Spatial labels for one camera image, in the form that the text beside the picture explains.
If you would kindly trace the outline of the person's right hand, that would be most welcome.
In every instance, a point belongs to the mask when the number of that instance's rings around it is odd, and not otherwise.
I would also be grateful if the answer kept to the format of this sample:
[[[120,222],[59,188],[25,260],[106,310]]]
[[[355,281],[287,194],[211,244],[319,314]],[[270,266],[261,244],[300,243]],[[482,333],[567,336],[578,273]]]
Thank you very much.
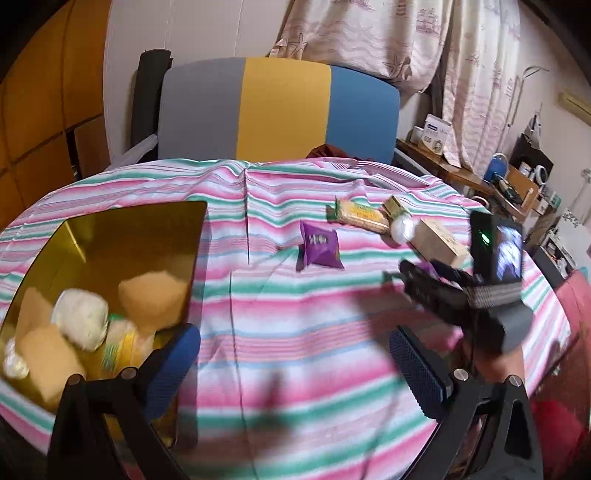
[[[502,383],[511,375],[518,376],[523,381],[526,380],[524,355],[521,346],[499,355],[476,349],[474,365],[477,372],[487,382]]]

